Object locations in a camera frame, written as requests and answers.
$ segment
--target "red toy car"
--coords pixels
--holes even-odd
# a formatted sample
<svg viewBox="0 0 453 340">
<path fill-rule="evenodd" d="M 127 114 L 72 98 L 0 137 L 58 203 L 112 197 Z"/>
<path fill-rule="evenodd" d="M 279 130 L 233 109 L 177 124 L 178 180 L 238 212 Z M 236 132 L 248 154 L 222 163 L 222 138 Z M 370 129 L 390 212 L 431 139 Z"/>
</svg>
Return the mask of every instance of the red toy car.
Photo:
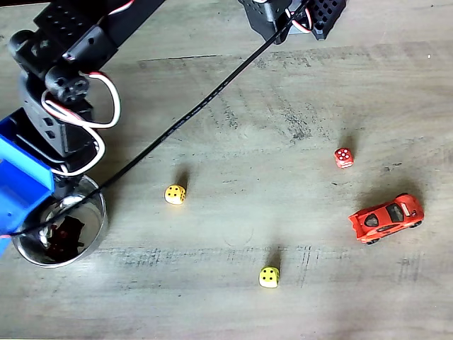
<svg viewBox="0 0 453 340">
<path fill-rule="evenodd" d="M 373 244 L 405 228 L 421 225 L 425 213 L 417 198 L 408 193 L 398 195 L 393 201 L 363 209 L 349 217 L 357 239 Z"/>
</svg>

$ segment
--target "toy car wheel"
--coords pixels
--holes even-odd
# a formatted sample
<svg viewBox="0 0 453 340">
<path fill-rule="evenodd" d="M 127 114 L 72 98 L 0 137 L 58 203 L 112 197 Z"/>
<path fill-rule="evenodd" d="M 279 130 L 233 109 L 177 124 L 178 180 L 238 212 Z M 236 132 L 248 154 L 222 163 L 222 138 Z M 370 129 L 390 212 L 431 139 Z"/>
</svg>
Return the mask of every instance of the toy car wheel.
<svg viewBox="0 0 453 340">
<path fill-rule="evenodd" d="M 421 224 L 422 224 L 422 221 L 419 221 L 419 222 L 417 222 L 417 223 L 411 225 L 410 228 L 418 227 L 418 226 L 421 225 Z"/>
<path fill-rule="evenodd" d="M 368 244 L 369 246 L 371 246 L 372 244 L 375 244 L 375 243 L 378 242 L 379 240 L 380 240 L 380 239 L 373 239 L 372 241 L 367 242 L 367 244 Z"/>
</svg>

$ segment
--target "red die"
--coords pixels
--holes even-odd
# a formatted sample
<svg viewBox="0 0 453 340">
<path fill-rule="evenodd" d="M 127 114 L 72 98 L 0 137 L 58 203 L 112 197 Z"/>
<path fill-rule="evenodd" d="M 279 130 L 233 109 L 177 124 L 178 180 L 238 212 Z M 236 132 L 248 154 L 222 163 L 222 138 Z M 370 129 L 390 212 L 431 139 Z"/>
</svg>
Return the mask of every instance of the red die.
<svg viewBox="0 0 453 340">
<path fill-rule="evenodd" d="M 337 162 L 337 166 L 339 168 L 344 169 L 354 164 L 354 157 L 348 148 L 342 147 L 341 149 L 335 151 L 335 161 Z"/>
</svg>

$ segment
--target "yellow die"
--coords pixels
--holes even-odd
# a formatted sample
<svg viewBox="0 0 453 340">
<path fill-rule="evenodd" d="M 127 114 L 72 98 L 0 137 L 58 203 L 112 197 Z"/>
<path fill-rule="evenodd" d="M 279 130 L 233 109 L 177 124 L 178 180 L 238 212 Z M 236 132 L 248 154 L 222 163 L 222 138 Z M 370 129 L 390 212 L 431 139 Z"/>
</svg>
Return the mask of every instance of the yellow die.
<svg viewBox="0 0 453 340">
<path fill-rule="evenodd" d="M 278 286 L 278 280 L 280 278 L 280 272 L 275 267 L 264 267 L 260 273 L 260 285 L 264 288 L 276 288 Z"/>
<path fill-rule="evenodd" d="M 169 186 L 167 190 L 165 190 L 165 200 L 171 204 L 183 204 L 185 200 L 185 189 L 176 184 Z"/>
</svg>

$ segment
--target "black 3d printed part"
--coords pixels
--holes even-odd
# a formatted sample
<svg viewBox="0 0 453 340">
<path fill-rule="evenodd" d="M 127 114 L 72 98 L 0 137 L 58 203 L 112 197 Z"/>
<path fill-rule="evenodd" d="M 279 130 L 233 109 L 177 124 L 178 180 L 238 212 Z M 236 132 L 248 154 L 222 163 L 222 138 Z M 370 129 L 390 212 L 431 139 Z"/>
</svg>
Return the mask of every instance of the black 3d printed part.
<svg viewBox="0 0 453 340">
<path fill-rule="evenodd" d="M 313 19 L 312 33 L 317 40 L 324 40 L 346 7 L 346 0 L 311 0 L 308 5 Z"/>
<path fill-rule="evenodd" d="M 287 22 L 285 8 L 291 0 L 238 0 L 246 10 L 247 19 L 252 29 L 268 40 Z M 276 45 L 283 43 L 289 30 L 283 32 L 275 41 Z"/>
</svg>

